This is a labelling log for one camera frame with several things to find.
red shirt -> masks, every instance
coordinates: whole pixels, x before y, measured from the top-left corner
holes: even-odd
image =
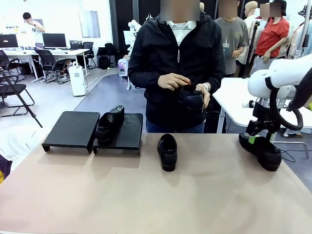
[[[277,24],[273,24],[274,20],[271,20],[267,27],[263,30],[260,35],[257,49],[255,53],[257,55],[264,55],[270,48],[278,43],[282,38],[288,36],[289,23],[287,20],[282,18]],[[281,47],[271,52],[271,57],[277,57]]]

white wall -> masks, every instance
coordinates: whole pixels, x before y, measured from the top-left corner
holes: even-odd
[[[82,38],[80,9],[97,11],[100,38]],[[42,19],[46,33],[64,33],[68,47],[69,40],[92,41],[96,54],[99,47],[113,42],[109,0],[5,0],[0,11],[2,27],[21,27],[24,12],[29,12],[33,19]]]

white air purifier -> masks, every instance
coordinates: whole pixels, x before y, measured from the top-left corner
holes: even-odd
[[[72,67],[68,69],[70,76],[70,83],[72,84],[72,90],[74,96],[84,96],[86,94],[86,85],[84,84],[84,74],[82,67],[73,63]]]

wristwatch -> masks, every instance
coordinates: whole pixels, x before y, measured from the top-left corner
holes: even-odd
[[[207,92],[209,93],[210,88],[209,88],[208,84],[204,83],[204,85],[206,86],[206,90],[207,90]]]

gray t-shirt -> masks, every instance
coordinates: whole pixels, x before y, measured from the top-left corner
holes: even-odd
[[[236,68],[236,59],[232,57],[233,51],[249,45],[247,25],[245,21],[239,17],[233,22],[225,21],[223,18],[218,18],[215,22],[222,29],[222,44],[226,74],[233,74],[235,73]]]

